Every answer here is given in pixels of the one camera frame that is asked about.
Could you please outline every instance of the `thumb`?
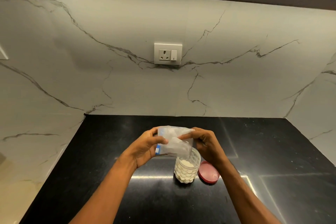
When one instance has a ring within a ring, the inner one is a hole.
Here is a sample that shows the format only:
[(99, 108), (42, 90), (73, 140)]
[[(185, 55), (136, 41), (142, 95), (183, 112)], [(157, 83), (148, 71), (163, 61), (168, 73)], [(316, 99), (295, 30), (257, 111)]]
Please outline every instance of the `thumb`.
[(151, 147), (152, 145), (158, 144), (158, 143), (167, 144), (168, 140), (162, 136), (152, 136), (152, 137), (146, 138), (146, 142), (148, 146)]

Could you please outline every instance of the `right hand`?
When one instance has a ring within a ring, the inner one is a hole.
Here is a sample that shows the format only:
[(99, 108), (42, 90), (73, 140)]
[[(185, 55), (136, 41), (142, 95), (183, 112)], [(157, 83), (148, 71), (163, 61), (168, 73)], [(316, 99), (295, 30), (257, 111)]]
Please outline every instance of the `right hand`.
[(192, 129), (195, 131), (179, 136), (179, 139), (184, 140), (194, 138), (196, 140), (196, 148), (201, 156), (214, 167), (227, 158), (224, 150), (212, 131), (201, 128)]

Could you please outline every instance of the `textured jar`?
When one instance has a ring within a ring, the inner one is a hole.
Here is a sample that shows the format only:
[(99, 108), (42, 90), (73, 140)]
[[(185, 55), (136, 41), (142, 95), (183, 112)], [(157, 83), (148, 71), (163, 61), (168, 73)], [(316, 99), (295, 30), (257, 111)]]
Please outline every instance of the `textured jar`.
[[(188, 161), (193, 165), (193, 167), (188, 167), (187, 165), (183, 164), (184, 160)], [(175, 169), (174, 174), (175, 177), (182, 183), (190, 183), (195, 179), (195, 176), (198, 172), (201, 162), (201, 155), (195, 149), (191, 149), (190, 158), (176, 158), (175, 162)]]

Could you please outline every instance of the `kitchen counter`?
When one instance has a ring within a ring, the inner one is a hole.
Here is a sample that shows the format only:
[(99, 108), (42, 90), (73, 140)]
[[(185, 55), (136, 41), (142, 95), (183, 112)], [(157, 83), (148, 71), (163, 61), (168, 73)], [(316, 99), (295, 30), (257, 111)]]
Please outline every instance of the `kitchen counter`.
[[(68, 223), (127, 146), (158, 125), (212, 130), (252, 191), (284, 224), (336, 223), (336, 168), (282, 118), (87, 115), (20, 223)], [(114, 223), (240, 223), (220, 179), (180, 184), (175, 158), (130, 181)]]

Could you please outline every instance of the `jar lid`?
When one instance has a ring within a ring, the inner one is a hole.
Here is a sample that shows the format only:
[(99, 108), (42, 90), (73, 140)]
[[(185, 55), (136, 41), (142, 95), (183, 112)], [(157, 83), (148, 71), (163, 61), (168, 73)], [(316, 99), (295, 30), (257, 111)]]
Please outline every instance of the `jar lid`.
[(209, 184), (215, 184), (219, 179), (219, 172), (207, 161), (202, 161), (198, 169), (198, 176)]

